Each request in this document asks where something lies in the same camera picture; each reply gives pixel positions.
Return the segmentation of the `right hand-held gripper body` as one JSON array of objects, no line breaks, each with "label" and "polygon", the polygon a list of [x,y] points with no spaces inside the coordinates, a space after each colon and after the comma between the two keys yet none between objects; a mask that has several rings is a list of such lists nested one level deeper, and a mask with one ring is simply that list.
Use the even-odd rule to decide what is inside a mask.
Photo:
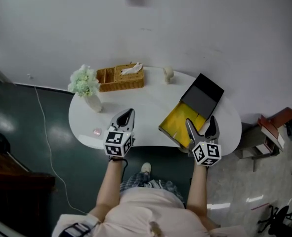
[{"label": "right hand-held gripper body", "polygon": [[189,150],[195,163],[200,166],[211,167],[222,159],[221,145],[218,144],[217,139],[199,142],[194,142],[192,139]]}]

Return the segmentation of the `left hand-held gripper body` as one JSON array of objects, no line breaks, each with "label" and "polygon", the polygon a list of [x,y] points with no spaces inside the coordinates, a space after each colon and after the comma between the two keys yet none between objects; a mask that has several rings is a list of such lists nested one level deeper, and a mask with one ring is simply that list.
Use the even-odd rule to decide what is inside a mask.
[{"label": "left hand-held gripper body", "polygon": [[104,152],[108,157],[124,158],[133,146],[134,140],[132,131],[122,131],[110,126],[104,132]]}]

